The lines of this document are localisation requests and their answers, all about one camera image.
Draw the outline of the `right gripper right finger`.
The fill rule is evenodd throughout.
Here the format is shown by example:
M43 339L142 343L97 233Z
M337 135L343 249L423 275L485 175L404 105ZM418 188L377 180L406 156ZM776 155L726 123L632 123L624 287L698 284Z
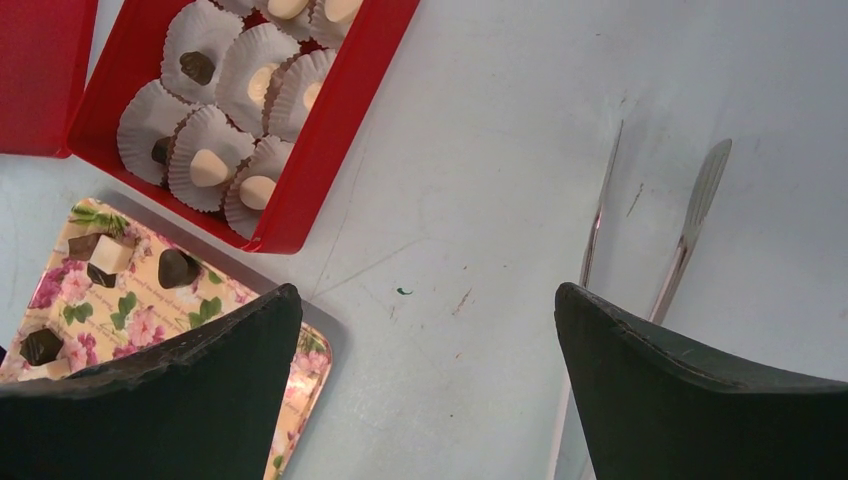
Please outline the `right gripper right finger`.
M600 479L843 479L847 385L756 363L566 282L555 325Z

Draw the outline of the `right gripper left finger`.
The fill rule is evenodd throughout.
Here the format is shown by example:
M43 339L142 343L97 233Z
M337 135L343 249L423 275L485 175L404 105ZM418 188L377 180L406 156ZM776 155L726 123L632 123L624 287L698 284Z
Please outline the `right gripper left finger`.
M301 323L283 284L61 380L1 388L5 479L259 479Z

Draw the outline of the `red chocolate box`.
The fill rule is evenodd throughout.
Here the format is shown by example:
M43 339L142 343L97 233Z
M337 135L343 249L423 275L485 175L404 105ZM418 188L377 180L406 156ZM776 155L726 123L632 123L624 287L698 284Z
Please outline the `red chocolate box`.
M294 254L307 239L418 4L363 4L295 142L268 210L249 238L132 175L119 159L119 117L132 96L153 79L166 28L185 5L183 1L124 2L84 90L66 145L72 154L215 238L248 252Z

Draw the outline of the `silver serving tongs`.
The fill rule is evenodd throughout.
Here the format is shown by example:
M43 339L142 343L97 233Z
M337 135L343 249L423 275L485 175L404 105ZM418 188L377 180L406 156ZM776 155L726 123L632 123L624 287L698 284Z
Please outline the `silver serving tongs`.
M607 162L597 202L597 209L593 223L589 230L587 245L584 250L578 281L580 287L584 289L588 288L590 284L594 258L597 250L597 241L601 231L605 205L609 197L609 188L612 176L615 171L623 128L624 124L620 123L618 133L615 137L610 157ZM724 139L718 142L711 147L701 164L688 201L683 227L674 251L672 264L648 316L648 320L654 324L660 325L666 318L686 267L693 255L704 220L717 193L732 150L732 145L733 142L731 139ZM577 406L574 399L571 380L568 376L566 376L564 378L564 386L557 412L557 421L559 422L559 425L554 430L550 460L546 474L548 479L555 479L557 477L557 473L563 469L563 465L567 462L566 453L562 450L562 443L565 438L574 436L580 431L580 429L575 426L567 426L569 422L574 423L578 420L579 414L577 413Z

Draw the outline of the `red box lid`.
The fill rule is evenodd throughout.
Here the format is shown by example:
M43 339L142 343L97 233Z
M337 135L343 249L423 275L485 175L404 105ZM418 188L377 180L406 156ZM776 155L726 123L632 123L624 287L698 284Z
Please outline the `red box lid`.
M1 152L66 158L97 0L1 0Z

